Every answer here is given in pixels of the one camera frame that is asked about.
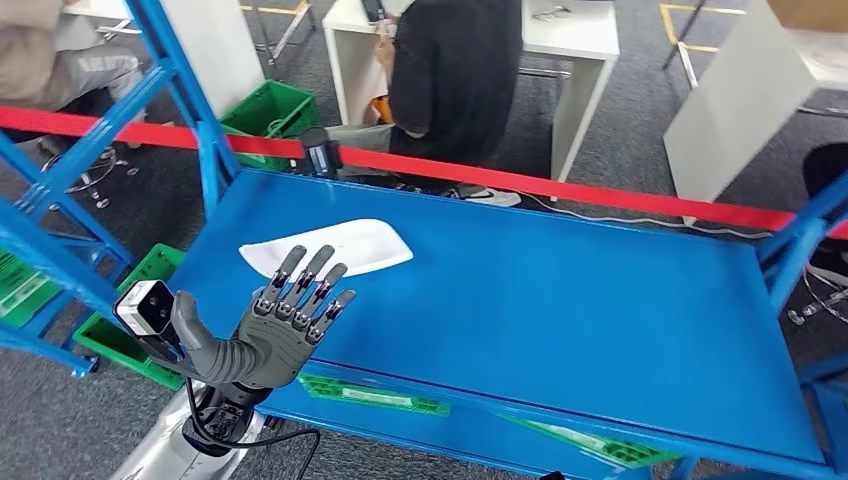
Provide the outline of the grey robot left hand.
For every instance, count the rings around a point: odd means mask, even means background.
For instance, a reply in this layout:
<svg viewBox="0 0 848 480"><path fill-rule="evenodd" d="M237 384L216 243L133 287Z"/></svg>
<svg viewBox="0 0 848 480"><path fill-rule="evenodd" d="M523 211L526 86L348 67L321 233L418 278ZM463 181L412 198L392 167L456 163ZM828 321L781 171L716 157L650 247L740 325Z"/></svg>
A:
<svg viewBox="0 0 848 480"><path fill-rule="evenodd" d="M344 263L317 279L334 253L332 246L322 246L296 273L306 249L295 246L252 299L230 339L213 336L199 318L194 297L178 291L170 319L188 358L186 375L207 385L239 384L257 390L291 383L356 296L347 289L329 298L348 270Z"/></svg>

